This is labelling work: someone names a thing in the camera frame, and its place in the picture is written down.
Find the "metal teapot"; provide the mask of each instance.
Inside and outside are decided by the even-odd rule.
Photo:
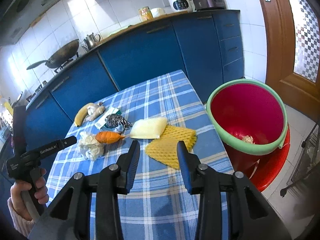
[[[89,51],[90,49],[93,49],[95,46],[97,46],[97,43],[101,40],[100,34],[94,35],[93,33],[90,35],[87,35],[86,38],[83,40],[86,45],[81,44],[82,48],[84,48],[85,51]]]

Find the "brown door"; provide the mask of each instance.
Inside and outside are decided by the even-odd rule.
[[[294,72],[295,27],[289,0],[260,0],[267,36],[266,84],[283,102],[316,121],[320,115],[320,75],[312,82]]]

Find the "metal screw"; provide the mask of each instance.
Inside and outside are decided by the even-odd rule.
[[[111,171],[116,171],[118,168],[119,168],[119,166],[117,164],[111,164],[109,166],[109,170],[111,170]]]
[[[198,165],[198,168],[201,170],[201,171],[204,171],[208,168],[208,165],[207,164],[204,164],[204,163],[200,163]]]
[[[82,173],[81,172],[77,172],[75,175],[73,175],[74,179],[81,179],[82,178]]]
[[[242,179],[244,175],[243,175],[243,173],[242,173],[241,171],[236,171],[235,176],[236,176],[238,179]]]

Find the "banana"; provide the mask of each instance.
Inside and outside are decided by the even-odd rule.
[[[78,111],[75,117],[75,122],[74,122],[76,127],[79,127],[82,125],[84,118],[88,114],[88,106],[94,106],[94,103],[88,103]]]

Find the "carrot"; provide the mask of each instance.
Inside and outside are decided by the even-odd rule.
[[[110,131],[105,131],[105,132],[100,132],[96,135],[96,140],[100,143],[115,143],[120,139],[123,139],[124,136],[116,133],[116,132],[110,132]]]

